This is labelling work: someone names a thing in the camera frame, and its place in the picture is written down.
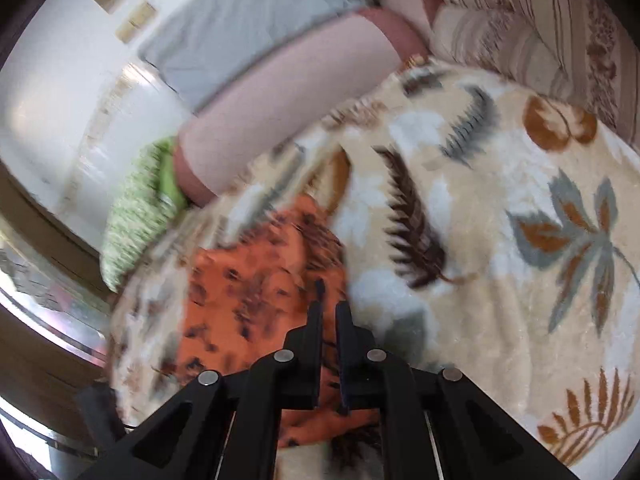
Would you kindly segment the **orange black floral garment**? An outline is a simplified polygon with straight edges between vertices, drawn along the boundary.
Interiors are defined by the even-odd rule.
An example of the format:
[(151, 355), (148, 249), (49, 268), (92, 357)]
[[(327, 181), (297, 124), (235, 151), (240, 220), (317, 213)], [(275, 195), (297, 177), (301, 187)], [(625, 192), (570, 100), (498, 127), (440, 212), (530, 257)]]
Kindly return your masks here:
[(375, 424), (375, 411), (346, 412), (341, 406), (335, 307), (346, 297), (343, 246), (326, 212), (307, 194), (230, 247), (198, 251), (172, 368), (178, 384), (203, 370), (242, 372), (281, 349), (286, 333), (306, 323), (318, 282), (324, 285), (320, 404), (284, 412), (279, 444), (314, 444)]

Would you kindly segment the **beige leaf print blanket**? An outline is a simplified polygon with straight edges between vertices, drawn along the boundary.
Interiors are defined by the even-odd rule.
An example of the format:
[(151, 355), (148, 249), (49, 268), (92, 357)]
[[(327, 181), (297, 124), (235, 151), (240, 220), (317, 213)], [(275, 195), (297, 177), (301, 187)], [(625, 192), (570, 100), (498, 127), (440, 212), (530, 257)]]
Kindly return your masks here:
[(581, 108), (413, 64), (248, 164), (144, 255), (112, 317), (116, 410), (173, 394), (199, 250), (309, 195), (343, 246), (357, 324), (420, 370), (455, 367), (582, 479), (639, 441), (639, 154)]

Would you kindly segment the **stained glass wooden door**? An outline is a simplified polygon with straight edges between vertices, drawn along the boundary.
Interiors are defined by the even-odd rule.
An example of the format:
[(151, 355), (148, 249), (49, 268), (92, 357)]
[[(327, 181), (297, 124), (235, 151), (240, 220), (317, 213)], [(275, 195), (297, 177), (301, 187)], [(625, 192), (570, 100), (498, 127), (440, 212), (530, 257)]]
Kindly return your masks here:
[(75, 401), (106, 364), (96, 253), (1, 171), (1, 413), (51, 448), (98, 449)]

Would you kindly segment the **green white checkered pillow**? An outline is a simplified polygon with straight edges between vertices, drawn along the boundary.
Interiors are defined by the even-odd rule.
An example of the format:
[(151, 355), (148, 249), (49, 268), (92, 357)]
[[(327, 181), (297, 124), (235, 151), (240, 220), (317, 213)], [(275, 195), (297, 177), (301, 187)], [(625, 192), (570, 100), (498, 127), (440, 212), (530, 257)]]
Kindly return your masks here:
[(177, 183), (176, 147), (177, 139), (168, 136), (142, 148), (114, 199), (100, 255), (101, 275), (112, 292), (188, 206)]

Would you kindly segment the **pink bolster cushion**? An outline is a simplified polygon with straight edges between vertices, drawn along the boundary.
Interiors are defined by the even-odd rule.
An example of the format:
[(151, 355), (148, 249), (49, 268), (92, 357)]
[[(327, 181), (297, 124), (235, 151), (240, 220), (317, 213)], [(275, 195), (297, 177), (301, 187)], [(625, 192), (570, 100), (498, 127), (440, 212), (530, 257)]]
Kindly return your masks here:
[(181, 128), (174, 153), (178, 187), (194, 204), (206, 205), (255, 157), (427, 52), (407, 21), (380, 8), (304, 32), (221, 90)]

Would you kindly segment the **small striped cushion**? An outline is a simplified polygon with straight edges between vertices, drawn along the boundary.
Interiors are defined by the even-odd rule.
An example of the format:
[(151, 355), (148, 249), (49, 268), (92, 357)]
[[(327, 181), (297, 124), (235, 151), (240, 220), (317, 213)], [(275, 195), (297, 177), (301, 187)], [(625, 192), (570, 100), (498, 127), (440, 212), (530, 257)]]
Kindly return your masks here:
[(443, 61), (488, 70), (553, 99), (573, 99), (573, 84), (556, 55), (513, 12), (442, 6), (431, 48)]

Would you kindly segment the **striped floral cushion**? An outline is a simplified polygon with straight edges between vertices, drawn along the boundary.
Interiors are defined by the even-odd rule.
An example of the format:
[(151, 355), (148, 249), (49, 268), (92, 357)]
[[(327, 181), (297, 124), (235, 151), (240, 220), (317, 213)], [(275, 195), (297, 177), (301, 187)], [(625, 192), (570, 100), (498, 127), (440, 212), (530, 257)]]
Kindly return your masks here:
[(533, 29), (572, 85), (565, 99), (598, 115), (639, 146), (639, 48), (605, 0), (444, 0), (474, 11), (506, 11)]

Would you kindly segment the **grey pillow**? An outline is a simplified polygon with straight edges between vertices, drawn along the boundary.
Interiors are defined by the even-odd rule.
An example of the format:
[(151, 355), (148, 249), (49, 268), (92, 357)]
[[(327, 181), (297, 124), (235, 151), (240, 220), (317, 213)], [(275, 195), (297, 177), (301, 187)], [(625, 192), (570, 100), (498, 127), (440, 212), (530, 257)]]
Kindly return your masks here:
[(190, 0), (142, 44), (151, 65), (197, 112), (273, 50), (371, 0)]

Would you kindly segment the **left beige wall switch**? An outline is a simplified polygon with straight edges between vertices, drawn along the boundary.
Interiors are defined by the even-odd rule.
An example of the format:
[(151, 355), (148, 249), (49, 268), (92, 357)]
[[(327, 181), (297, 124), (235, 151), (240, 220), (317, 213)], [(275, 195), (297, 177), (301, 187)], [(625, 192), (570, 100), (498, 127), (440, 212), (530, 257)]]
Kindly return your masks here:
[(129, 44), (138, 33), (138, 26), (133, 22), (126, 21), (116, 30), (116, 37), (123, 44)]

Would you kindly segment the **beige wall switch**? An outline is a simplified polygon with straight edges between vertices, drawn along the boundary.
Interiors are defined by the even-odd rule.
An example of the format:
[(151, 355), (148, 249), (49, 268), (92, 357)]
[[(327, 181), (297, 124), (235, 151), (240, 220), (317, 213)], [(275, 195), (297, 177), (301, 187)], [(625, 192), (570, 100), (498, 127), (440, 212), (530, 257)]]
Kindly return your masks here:
[(128, 21), (134, 28), (142, 28), (157, 14), (156, 7), (149, 1), (142, 1), (129, 15)]
[(133, 22), (126, 21), (116, 30), (116, 37), (123, 44), (129, 44), (138, 33), (138, 26)]

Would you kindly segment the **right beige wall switch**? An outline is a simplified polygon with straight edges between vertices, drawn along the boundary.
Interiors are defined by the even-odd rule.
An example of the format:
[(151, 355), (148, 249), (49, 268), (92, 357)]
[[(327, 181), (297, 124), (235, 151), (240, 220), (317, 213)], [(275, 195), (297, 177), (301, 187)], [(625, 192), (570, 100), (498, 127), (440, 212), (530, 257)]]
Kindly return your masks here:
[(142, 1), (129, 15), (128, 21), (134, 28), (142, 28), (157, 14), (156, 7), (149, 1)]

